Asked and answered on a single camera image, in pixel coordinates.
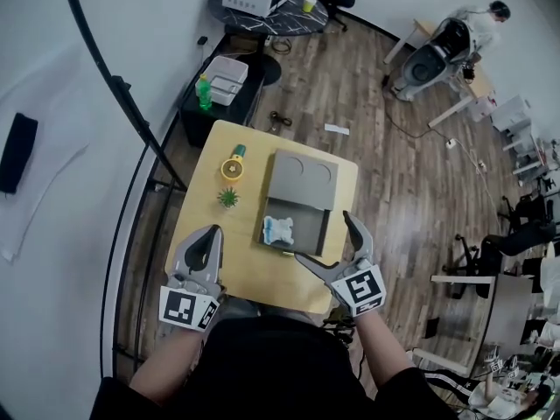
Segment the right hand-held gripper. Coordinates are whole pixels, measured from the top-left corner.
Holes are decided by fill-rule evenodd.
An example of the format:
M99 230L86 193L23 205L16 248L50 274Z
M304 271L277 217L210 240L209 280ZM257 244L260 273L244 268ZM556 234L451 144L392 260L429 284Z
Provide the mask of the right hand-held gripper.
M310 255L296 253L295 259L324 284L331 284L335 297L348 309L352 318L380 308L386 299L386 287L377 264L372 264L373 237L367 227L352 213L343 212L353 246L353 263L326 265ZM344 276L345 270L352 273Z

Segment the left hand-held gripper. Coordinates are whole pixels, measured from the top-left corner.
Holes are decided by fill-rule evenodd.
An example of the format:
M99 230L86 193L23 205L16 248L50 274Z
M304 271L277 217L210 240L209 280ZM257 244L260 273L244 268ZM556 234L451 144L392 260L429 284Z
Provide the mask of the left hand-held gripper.
M187 236L177 247L174 271L160 288L158 319L203 333L221 306L220 271L224 234L213 224Z

